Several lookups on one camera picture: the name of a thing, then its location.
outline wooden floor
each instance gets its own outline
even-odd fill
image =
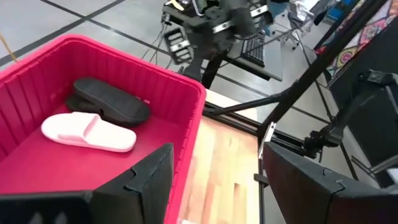
[[[179,218],[192,223],[259,223],[257,142],[202,118]]]

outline black slide sandal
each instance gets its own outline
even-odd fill
[[[75,81],[73,90],[67,100],[71,111],[98,113],[103,120],[126,128],[149,118],[150,109],[142,100],[95,78]]]

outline white slide sandal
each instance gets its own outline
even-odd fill
[[[62,113],[42,123],[45,137],[71,146],[128,152],[136,143],[134,131],[103,121],[94,113]]]

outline pink plastic bin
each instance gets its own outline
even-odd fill
[[[114,153],[58,144],[40,131],[67,112],[72,83],[95,77],[146,102],[152,116],[132,130],[134,149]],[[197,82],[79,35],[64,35],[0,73],[0,194],[91,190],[166,142],[174,181],[165,223],[176,223],[205,89]]]

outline black keyboard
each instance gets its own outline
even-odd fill
[[[265,66],[264,55],[263,55],[264,42],[265,42],[264,34],[258,34],[256,37],[250,40],[244,40],[241,57],[252,63],[255,63],[260,67],[264,67]]]

